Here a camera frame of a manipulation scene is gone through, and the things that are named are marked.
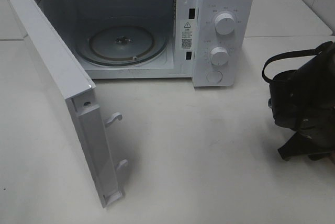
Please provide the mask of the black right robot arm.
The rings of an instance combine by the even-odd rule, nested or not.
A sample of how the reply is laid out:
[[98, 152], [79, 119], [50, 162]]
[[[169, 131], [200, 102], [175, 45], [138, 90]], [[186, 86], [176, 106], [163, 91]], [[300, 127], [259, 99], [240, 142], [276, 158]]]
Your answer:
[[269, 84], [268, 106], [275, 124], [294, 131], [278, 149], [285, 161], [295, 156], [317, 161], [334, 152], [334, 42], [325, 42], [315, 49], [281, 53], [264, 65], [308, 56], [312, 59], [296, 70], [281, 72], [272, 79], [262, 74]]

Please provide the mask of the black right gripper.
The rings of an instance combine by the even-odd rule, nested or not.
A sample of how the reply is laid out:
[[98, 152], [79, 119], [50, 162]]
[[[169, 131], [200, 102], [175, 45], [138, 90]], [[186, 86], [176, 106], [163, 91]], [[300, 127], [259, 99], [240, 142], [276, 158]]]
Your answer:
[[309, 119], [301, 119], [295, 126], [297, 133], [277, 150], [284, 161], [302, 155], [311, 160], [331, 156], [331, 152], [334, 151], [334, 119], [314, 125]]

